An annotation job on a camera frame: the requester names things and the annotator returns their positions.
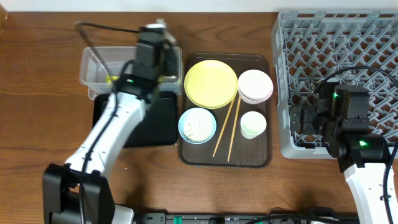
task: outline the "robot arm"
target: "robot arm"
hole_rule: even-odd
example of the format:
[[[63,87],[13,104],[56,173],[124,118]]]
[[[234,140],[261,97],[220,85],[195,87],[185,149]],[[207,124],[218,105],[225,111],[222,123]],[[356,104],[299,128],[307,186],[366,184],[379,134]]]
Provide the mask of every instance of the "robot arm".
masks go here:
[[[132,223],[134,212],[114,204],[107,177],[132,130],[158,99],[159,79],[174,75],[177,70],[175,39],[168,33],[164,21],[141,27],[139,33],[136,58],[123,66],[119,79],[114,82],[116,91],[109,96],[106,109],[89,136],[64,166],[50,164],[44,172],[46,224],[80,223],[78,194],[70,188],[82,180],[88,222]],[[82,170],[85,161],[87,166]]]
[[[383,174],[386,165],[383,163],[368,163],[358,168],[352,165],[344,171],[346,181],[354,196],[356,209],[361,224],[389,223],[384,206]],[[391,196],[389,205],[394,223],[398,223],[398,203],[394,189],[393,171],[388,178],[388,194]]]
[[[315,106],[292,107],[290,125],[302,134],[321,134],[329,154],[354,196],[361,224],[389,223],[383,197],[383,177],[391,159],[386,140],[368,133],[369,93],[365,88],[328,82],[320,89]],[[389,206],[398,223],[393,172],[387,181]]]
[[[101,176],[108,178],[127,138],[132,130],[144,119],[146,113],[144,100],[138,100],[136,95],[122,92],[117,93],[117,98],[119,101],[118,112],[94,147],[91,161],[89,161],[86,170],[88,174],[97,170],[101,173]],[[91,133],[79,149],[65,162],[70,164],[71,169],[81,171],[88,149],[108,122],[109,117],[112,116],[114,107],[115,99],[114,93],[112,93],[101,118],[95,124]]]

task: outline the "gray dish rack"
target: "gray dish rack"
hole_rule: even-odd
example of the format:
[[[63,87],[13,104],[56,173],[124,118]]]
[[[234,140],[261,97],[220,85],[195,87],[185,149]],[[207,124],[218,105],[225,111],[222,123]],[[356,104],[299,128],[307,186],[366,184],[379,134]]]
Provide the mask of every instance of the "gray dish rack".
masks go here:
[[[398,78],[398,11],[282,11],[271,39],[281,153],[290,159],[330,159],[320,135],[290,130],[289,108],[312,105],[317,96],[311,84],[342,68],[368,65]],[[336,78],[369,90],[369,129],[383,135],[392,150],[398,140],[398,89],[369,70]]]

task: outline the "black tray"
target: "black tray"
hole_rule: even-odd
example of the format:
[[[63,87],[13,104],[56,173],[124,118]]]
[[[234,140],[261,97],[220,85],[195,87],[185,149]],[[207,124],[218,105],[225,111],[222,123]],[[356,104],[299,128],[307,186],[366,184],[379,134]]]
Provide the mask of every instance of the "black tray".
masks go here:
[[[238,77],[243,72],[250,69],[261,70],[270,74],[268,61],[263,56],[246,54],[194,53],[189,56],[185,65],[185,70],[188,71],[194,64],[209,59],[219,60],[228,64],[235,71]],[[259,103],[258,105],[250,105],[241,100],[231,158],[229,162],[227,161],[238,97],[238,94],[236,94],[234,106],[229,115],[228,122],[215,157],[213,157],[214,148],[218,137],[220,136],[229,104],[219,109],[210,110],[216,118],[217,130],[215,135],[208,142],[203,144],[190,144],[183,140],[183,138],[180,138],[178,141],[178,155],[184,163],[203,166],[253,168],[261,168],[268,165],[272,158],[271,99]],[[183,111],[197,107],[187,98],[185,92],[182,95],[182,106]],[[246,139],[241,134],[239,121],[242,115],[248,111],[260,112],[267,120],[266,131],[254,139]]]
[[[109,94],[102,94],[95,98],[93,126],[101,117],[108,97]],[[124,147],[171,145],[177,142],[177,136],[177,96],[172,91],[162,91]]]

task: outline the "brown tray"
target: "brown tray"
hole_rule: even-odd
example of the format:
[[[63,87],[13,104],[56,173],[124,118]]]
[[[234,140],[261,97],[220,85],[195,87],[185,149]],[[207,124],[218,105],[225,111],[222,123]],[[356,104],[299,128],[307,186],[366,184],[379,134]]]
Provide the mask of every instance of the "brown tray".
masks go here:
[[[209,59],[219,60],[228,64],[235,71],[238,77],[243,72],[250,69],[257,69],[270,74],[268,61],[262,55],[246,54],[194,53],[189,56],[185,64],[185,71],[187,72],[194,64]],[[190,144],[183,138],[179,138],[178,155],[184,163],[201,166],[252,168],[261,168],[270,163],[272,155],[271,99],[268,99],[263,103],[259,103],[258,105],[250,105],[241,100],[231,158],[229,162],[227,161],[238,97],[238,94],[236,94],[234,106],[229,115],[228,122],[225,126],[224,134],[221,138],[215,157],[213,157],[214,148],[218,137],[220,136],[229,104],[222,108],[209,110],[216,118],[217,130],[215,135],[208,142],[203,144]],[[183,91],[182,95],[182,105],[183,111],[198,107],[187,98],[185,91]],[[241,134],[239,121],[242,115],[248,111],[260,112],[267,120],[266,131],[254,139],[246,139]]]

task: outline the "clear plastic container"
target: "clear plastic container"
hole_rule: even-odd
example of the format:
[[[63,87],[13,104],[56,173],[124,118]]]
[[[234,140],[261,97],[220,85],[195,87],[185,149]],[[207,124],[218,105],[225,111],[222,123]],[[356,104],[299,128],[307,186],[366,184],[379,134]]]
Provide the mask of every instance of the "clear plastic container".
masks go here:
[[[136,57],[137,47],[96,47],[99,55],[105,61],[113,76],[119,76],[120,71],[128,60]],[[161,91],[173,91],[180,95],[182,92],[182,51],[174,47],[177,53],[178,73],[172,77],[165,77],[160,84]],[[89,47],[83,51],[80,67],[80,83],[88,86],[88,97],[92,100],[97,95],[111,92],[111,84],[106,82],[108,73]]]

